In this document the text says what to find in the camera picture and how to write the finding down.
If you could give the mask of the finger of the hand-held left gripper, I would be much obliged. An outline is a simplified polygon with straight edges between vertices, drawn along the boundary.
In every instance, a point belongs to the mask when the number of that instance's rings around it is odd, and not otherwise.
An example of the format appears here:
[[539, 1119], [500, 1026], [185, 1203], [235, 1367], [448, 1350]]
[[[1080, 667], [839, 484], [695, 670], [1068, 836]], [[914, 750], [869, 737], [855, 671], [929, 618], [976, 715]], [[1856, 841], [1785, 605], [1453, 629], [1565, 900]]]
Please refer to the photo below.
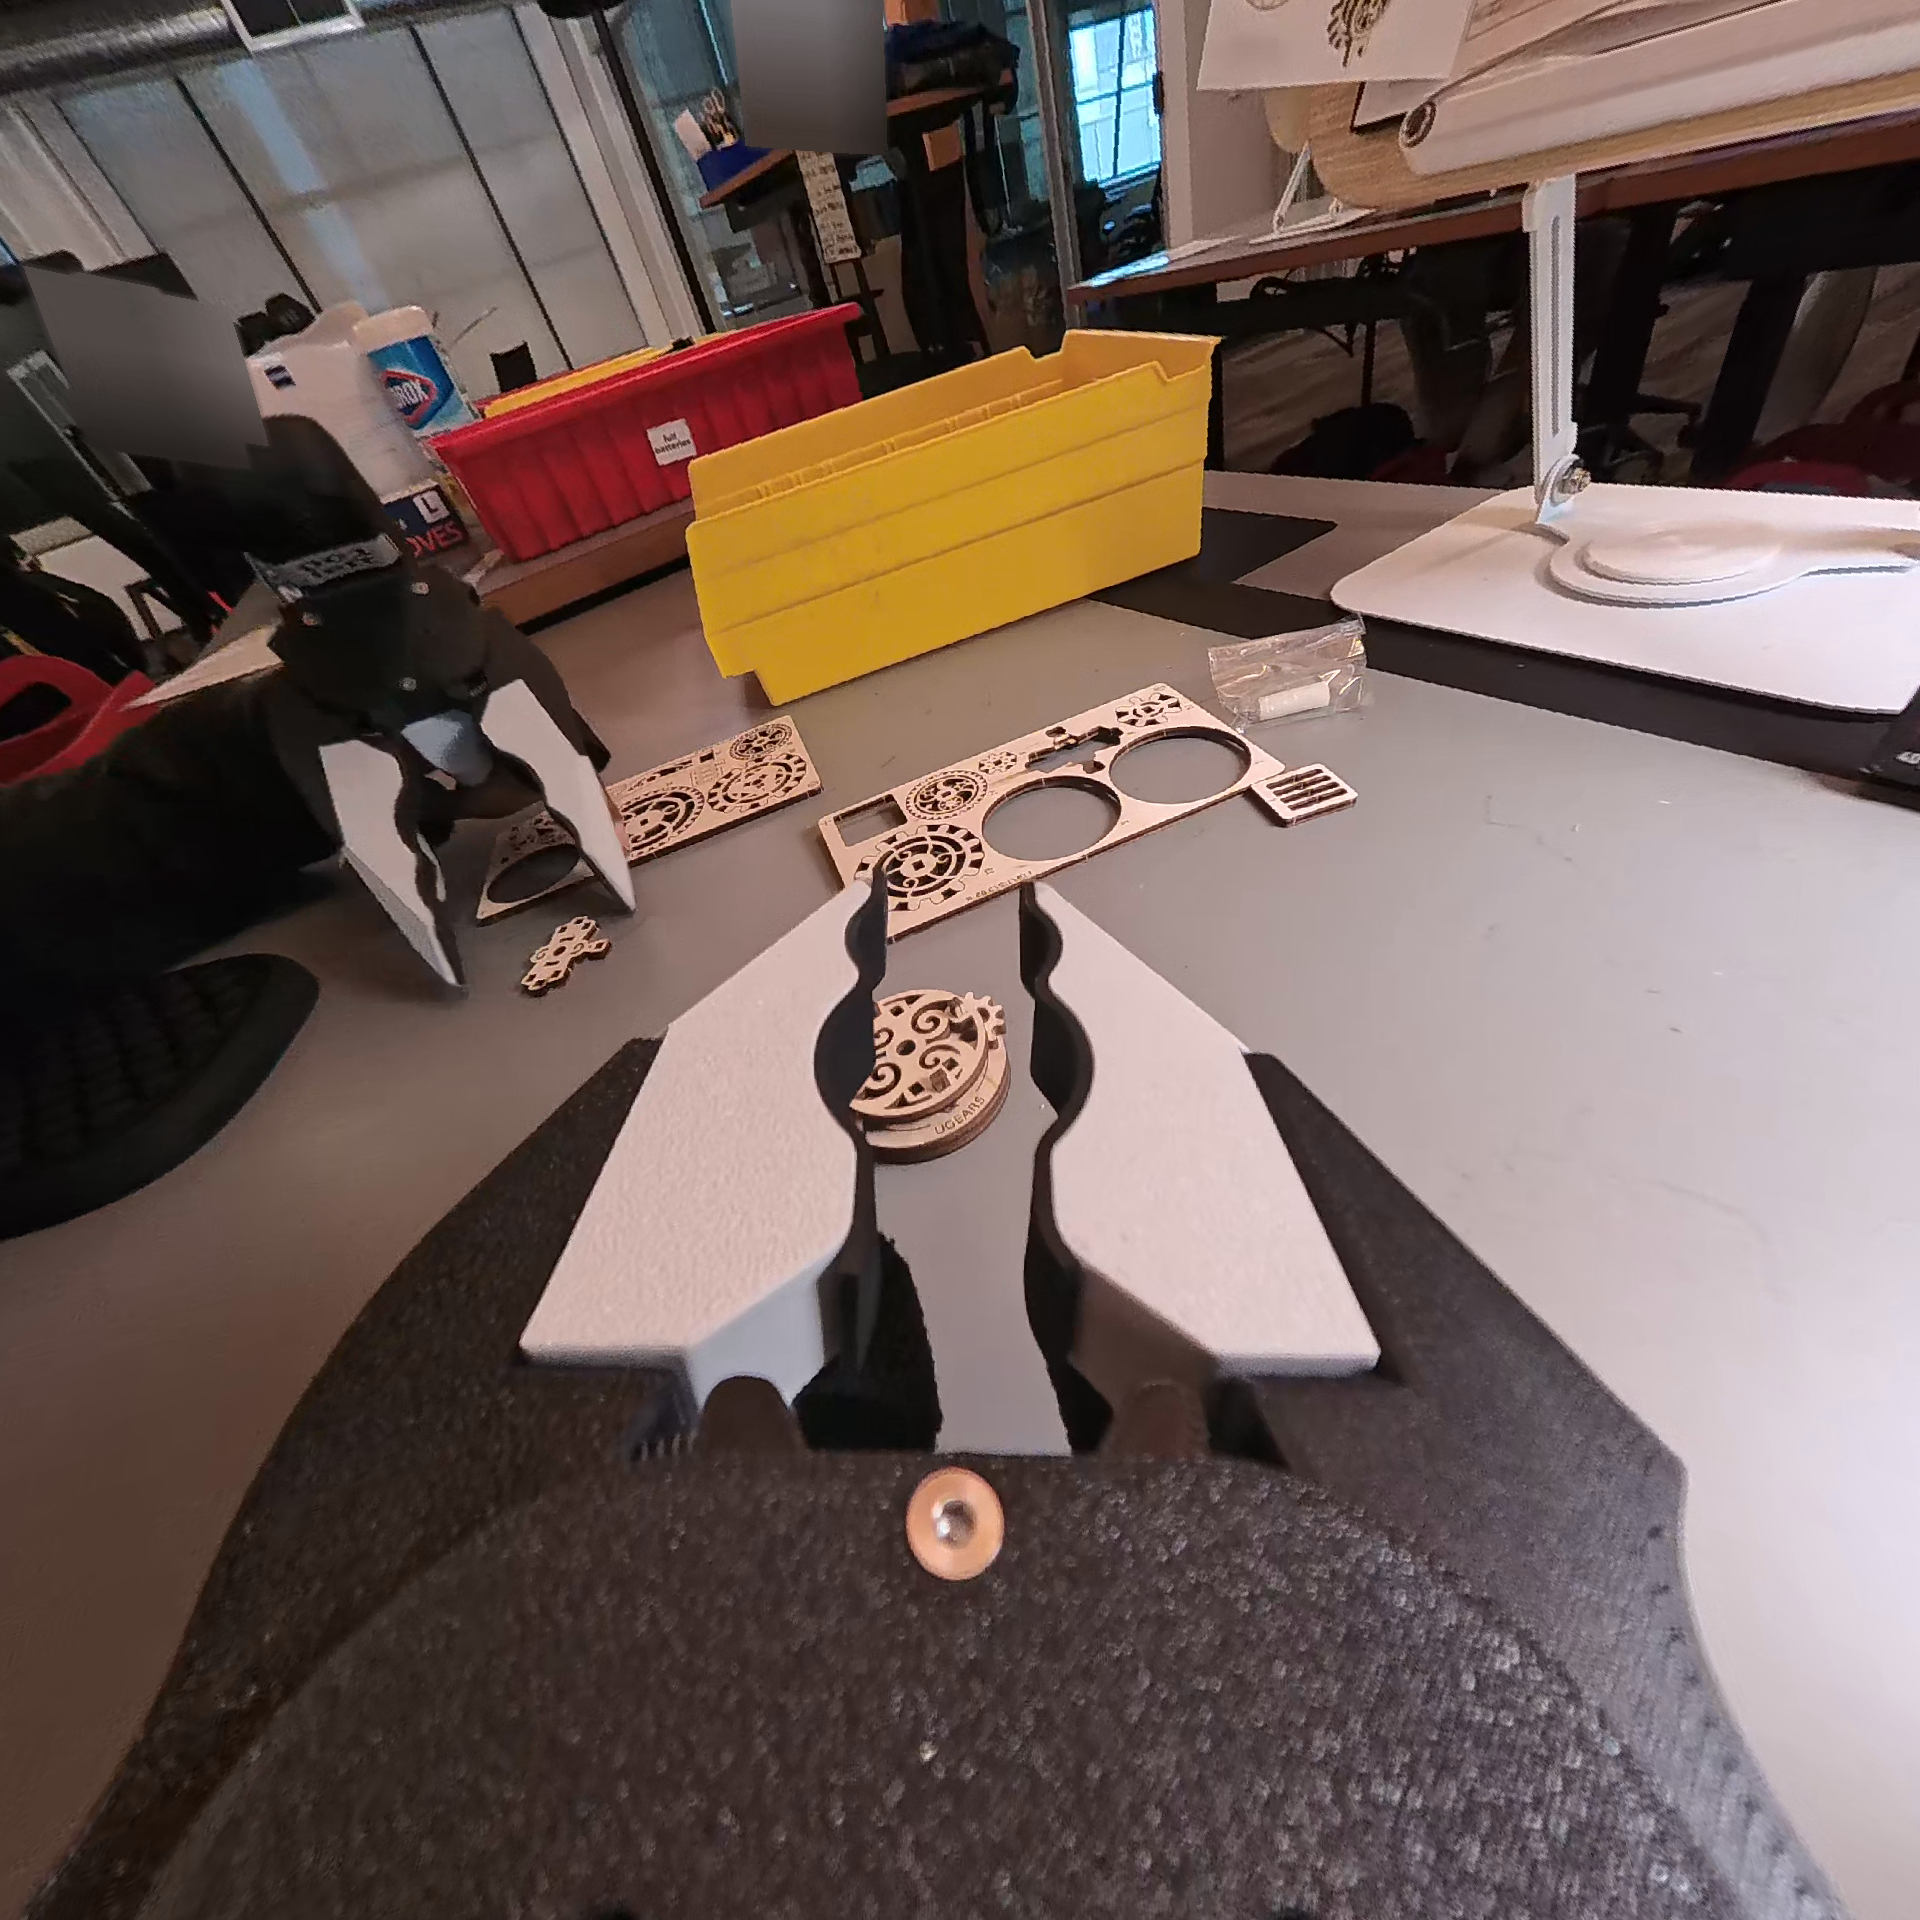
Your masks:
[[425, 759], [395, 739], [341, 739], [320, 745], [320, 779], [347, 866], [434, 979], [461, 993], [448, 890], [424, 827]]
[[567, 692], [528, 678], [491, 687], [484, 698], [484, 740], [527, 773], [544, 809], [572, 835], [581, 859], [618, 907], [631, 914], [633, 863], [623, 820], [593, 764]]

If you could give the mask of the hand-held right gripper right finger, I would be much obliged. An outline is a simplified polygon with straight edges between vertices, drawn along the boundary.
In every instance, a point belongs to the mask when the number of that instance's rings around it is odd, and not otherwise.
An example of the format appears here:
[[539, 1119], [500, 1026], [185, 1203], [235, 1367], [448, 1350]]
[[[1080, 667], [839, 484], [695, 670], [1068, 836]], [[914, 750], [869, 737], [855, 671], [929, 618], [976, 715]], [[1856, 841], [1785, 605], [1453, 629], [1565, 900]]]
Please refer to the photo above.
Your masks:
[[1357, 1379], [1383, 1356], [1253, 1054], [1056, 887], [1020, 893], [1036, 1154], [1024, 1305], [1065, 1419], [1146, 1386]]

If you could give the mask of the wooden piece round hole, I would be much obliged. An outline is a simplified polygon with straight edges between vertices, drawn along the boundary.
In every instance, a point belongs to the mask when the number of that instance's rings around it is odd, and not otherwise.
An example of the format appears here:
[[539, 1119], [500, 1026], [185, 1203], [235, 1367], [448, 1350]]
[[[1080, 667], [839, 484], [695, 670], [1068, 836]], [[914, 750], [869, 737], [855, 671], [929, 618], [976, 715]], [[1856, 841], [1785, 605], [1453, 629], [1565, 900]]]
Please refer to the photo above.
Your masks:
[[495, 841], [474, 922], [487, 925], [521, 909], [600, 883], [600, 871], [572, 830], [548, 812], [513, 820]]

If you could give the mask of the wooden ring base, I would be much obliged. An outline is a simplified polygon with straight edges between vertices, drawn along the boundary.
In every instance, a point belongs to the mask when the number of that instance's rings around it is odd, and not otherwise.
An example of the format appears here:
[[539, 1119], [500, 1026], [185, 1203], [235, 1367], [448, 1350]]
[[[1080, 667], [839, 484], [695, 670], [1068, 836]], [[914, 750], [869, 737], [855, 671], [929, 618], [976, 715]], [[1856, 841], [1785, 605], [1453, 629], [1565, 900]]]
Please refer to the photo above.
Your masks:
[[1007, 1052], [993, 1049], [983, 1074], [949, 1107], [920, 1119], [869, 1123], [865, 1135], [872, 1151], [883, 1164], [927, 1164], [971, 1145], [996, 1119], [1009, 1076]]

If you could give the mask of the ornate wooden disc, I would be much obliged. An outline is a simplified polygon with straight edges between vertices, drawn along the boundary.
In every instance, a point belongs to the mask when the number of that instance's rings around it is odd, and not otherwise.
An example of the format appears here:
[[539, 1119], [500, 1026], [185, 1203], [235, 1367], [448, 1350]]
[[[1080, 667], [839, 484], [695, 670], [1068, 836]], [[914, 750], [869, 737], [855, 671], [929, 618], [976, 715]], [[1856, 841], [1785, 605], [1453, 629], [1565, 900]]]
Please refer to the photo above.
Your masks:
[[991, 1052], [954, 1036], [960, 995], [969, 993], [911, 990], [875, 1001], [874, 1067], [850, 1109], [863, 1126], [936, 1113], [983, 1074]]

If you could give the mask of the wooden parts board round holes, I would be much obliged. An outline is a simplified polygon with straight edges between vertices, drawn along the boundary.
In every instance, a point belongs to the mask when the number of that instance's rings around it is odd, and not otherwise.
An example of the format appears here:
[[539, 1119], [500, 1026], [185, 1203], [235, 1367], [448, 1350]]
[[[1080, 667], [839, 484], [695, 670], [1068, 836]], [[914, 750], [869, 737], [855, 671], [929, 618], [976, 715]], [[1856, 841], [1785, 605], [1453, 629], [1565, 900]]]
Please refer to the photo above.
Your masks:
[[1151, 683], [829, 812], [819, 831], [839, 881], [884, 881], [901, 941], [1280, 771], [1234, 723]]

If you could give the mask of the person's left forearm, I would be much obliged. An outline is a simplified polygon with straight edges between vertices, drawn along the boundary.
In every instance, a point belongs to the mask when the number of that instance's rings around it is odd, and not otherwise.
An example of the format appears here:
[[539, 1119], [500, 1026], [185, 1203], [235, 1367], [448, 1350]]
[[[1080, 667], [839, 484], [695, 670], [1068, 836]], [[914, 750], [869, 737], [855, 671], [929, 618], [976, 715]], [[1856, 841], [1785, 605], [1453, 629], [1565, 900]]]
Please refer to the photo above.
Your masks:
[[269, 692], [203, 691], [4, 788], [4, 1001], [177, 969], [320, 890], [341, 844], [281, 766]]

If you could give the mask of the black desk mat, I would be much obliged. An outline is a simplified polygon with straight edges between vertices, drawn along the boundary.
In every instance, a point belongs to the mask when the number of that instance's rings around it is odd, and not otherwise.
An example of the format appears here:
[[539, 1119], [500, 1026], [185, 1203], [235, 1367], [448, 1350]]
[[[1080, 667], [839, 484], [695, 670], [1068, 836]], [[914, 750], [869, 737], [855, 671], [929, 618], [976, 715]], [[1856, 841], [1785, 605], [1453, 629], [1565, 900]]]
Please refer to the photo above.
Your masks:
[[[1226, 641], [1300, 634], [1333, 615], [1331, 601], [1322, 591], [1253, 586], [1250, 575], [1337, 532], [1341, 526], [1333, 519], [1204, 507], [1202, 541], [1192, 561], [1147, 572], [1096, 598]], [[1369, 666], [1400, 678], [1772, 762], [1887, 805], [1917, 807], [1915, 781], [1882, 773], [1887, 751], [1914, 743], [1906, 725], [1915, 721], [1915, 706], [1895, 718], [1849, 715], [1400, 621], [1369, 621], [1364, 651]]]

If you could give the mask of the blue glove box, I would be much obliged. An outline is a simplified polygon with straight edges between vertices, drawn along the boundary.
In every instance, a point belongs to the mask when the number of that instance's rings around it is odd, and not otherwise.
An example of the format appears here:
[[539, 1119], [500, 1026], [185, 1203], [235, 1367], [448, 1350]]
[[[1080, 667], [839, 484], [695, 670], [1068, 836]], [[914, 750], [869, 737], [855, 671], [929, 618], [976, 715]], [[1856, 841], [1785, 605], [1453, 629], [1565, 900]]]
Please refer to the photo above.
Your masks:
[[482, 557], [490, 550], [471, 502], [448, 474], [434, 474], [400, 492], [381, 492], [380, 506], [405, 548], [418, 561], [460, 556], [466, 564], [474, 556]]

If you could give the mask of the small wooden gear board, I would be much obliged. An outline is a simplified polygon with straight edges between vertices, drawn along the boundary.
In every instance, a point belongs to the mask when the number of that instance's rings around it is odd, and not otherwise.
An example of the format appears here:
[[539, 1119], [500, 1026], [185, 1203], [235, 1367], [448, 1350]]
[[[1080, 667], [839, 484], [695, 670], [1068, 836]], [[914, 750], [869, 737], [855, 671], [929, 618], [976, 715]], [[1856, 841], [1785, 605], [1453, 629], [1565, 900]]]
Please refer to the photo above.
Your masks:
[[608, 786], [633, 866], [821, 793], [801, 730], [776, 715]]

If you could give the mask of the white wipes canister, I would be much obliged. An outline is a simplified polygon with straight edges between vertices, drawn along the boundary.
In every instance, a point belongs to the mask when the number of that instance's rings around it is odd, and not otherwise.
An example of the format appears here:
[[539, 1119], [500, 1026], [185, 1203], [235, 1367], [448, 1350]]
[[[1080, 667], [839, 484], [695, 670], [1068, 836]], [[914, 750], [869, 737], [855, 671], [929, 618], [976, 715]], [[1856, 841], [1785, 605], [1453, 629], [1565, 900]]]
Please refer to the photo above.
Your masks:
[[425, 307], [400, 303], [369, 313], [352, 327], [352, 341], [417, 441], [480, 423]]

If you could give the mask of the red storage bins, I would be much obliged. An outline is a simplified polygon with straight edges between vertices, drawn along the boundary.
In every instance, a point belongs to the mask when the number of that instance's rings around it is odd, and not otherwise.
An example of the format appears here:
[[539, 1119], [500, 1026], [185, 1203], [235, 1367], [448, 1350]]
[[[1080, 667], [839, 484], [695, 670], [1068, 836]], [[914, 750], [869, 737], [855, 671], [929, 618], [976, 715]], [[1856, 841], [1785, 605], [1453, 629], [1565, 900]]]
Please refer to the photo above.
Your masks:
[[859, 402], [852, 302], [631, 355], [505, 397], [434, 438], [515, 563], [690, 498], [695, 459]]

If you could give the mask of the yellow plastic bin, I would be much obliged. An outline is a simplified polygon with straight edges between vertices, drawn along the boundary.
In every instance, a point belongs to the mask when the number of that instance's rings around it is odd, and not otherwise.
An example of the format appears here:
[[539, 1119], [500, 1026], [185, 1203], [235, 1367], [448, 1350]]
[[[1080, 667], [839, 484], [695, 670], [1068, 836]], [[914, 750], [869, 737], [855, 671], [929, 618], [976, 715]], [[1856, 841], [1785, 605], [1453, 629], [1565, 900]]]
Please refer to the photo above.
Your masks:
[[1215, 362], [1082, 327], [698, 458], [713, 666], [794, 703], [1196, 557]]

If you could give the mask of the white flat device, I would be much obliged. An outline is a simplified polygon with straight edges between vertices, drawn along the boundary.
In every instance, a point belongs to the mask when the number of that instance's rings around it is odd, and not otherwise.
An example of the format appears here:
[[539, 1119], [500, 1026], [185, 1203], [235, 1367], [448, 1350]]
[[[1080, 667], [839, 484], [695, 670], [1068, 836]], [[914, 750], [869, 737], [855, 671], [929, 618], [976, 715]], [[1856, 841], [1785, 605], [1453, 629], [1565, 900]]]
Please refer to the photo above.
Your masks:
[[1663, 682], [1893, 715], [1917, 683], [1909, 497], [1601, 484], [1549, 519], [1528, 487], [1357, 567], [1333, 601]]

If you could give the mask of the pale document holder board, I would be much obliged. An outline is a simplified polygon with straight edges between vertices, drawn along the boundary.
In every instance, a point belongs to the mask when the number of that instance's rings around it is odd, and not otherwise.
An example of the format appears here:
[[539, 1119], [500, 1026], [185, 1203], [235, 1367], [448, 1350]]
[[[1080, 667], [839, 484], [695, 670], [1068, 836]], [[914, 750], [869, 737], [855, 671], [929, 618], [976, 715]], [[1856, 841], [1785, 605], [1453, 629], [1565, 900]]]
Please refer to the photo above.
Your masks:
[[1713, 193], [1841, 177], [1917, 158], [1917, 71], [1812, 87], [1779, 103], [1705, 113], [1640, 132], [1559, 137], [1515, 158], [1420, 177], [1393, 127], [1355, 130], [1360, 84], [1288, 87], [1335, 199], [1376, 213], [1412, 213], [1523, 190], [1555, 177], [1601, 180], [1602, 206], [1652, 202], [1663, 188]]

